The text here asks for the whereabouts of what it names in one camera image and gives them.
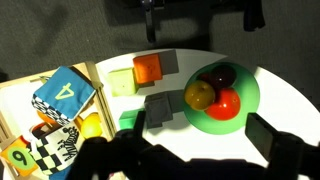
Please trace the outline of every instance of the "orange block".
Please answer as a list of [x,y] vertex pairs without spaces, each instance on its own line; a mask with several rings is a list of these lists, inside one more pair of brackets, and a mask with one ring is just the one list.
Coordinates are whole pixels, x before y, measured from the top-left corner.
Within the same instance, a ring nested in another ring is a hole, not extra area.
[[138,56],[133,59],[134,73],[138,84],[161,80],[159,54]]
[[29,154],[26,147],[27,142],[20,136],[1,152],[1,156],[5,158],[21,176],[28,176],[38,168],[38,164]]

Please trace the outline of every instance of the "round table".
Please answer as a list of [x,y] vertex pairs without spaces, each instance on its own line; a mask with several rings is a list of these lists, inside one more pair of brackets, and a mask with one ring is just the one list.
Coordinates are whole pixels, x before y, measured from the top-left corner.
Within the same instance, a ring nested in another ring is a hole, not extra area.
[[[105,78],[110,71],[133,67],[136,56],[173,52],[179,73],[164,75],[155,86],[140,88],[134,96],[112,97]],[[146,95],[168,90],[184,89],[188,79],[200,68],[217,62],[228,61],[226,56],[186,49],[163,49],[130,53],[97,64],[100,79],[110,106],[112,117],[119,129],[118,119],[123,111],[143,107]],[[246,67],[254,74],[260,89],[260,104],[257,113],[278,131],[286,131],[301,137],[306,143],[317,145],[320,141],[320,114],[317,109],[290,84],[261,67]],[[174,113],[173,120],[163,127],[145,129],[143,136],[152,144],[161,144],[180,158],[245,159],[264,167],[267,161],[247,139],[244,127],[227,135],[204,133],[192,126],[183,112]]]

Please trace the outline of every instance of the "green bowl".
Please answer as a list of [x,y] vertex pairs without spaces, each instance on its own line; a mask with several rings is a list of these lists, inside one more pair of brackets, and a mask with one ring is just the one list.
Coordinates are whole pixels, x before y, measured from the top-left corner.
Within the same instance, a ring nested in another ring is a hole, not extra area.
[[251,72],[242,66],[229,62],[213,63],[201,68],[191,76],[186,87],[194,82],[198,75],[208,73],[218,65],[231,66],[237,73],[237,79],[232,85],[232,88],[237,91],[240,97],[241,106],[238,115],[227,121],[215,120],[209,117],[204,111],[193,110],[185,101],[184,113],[188,121],[199,130],[209,134],[224,135],[239,130],[246,124],[247,114],[257,111],[260,102],[260,90]]

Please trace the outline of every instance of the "dark floor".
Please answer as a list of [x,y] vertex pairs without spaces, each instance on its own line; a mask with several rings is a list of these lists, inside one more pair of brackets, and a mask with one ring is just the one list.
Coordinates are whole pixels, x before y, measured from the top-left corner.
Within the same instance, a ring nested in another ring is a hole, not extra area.
[[0,0],[0,68],[14,79],[147,49],[202,49],[270,70],[319,108],[320,1],[262,1],[267,25],[254,33],[243,31],[242,12],[170,4],[156,13],[149,44],[141,9],[120,0]]

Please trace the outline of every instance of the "green block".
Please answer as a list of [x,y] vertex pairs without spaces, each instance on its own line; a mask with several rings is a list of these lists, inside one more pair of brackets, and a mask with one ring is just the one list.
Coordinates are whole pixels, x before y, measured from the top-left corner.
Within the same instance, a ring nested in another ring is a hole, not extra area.
[[139,111],[144,111],[144,109],[136,109],[123,112],[119,119],[120,130],[133,129]]
[[108,83],[111,87],[112,96],[129,96],[136,94],[136,84],[133,68],[120,69],[108,74]]

